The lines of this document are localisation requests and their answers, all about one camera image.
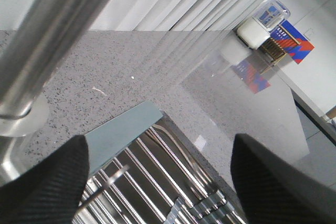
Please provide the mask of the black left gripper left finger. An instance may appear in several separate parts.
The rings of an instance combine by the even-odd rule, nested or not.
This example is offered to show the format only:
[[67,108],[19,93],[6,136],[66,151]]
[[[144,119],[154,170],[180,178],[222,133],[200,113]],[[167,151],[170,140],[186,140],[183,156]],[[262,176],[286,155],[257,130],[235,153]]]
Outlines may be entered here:
[[1,187],[1,223],[72,223],[88,175],[88,144],[75,135]]

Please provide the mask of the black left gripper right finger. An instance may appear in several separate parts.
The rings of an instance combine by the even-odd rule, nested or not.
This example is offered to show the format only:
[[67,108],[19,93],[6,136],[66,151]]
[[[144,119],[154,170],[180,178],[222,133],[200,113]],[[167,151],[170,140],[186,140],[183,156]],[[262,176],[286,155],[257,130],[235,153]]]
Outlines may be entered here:
[[248,223],[335,223],[335,190],[248,134],[235,135],[230,173]]

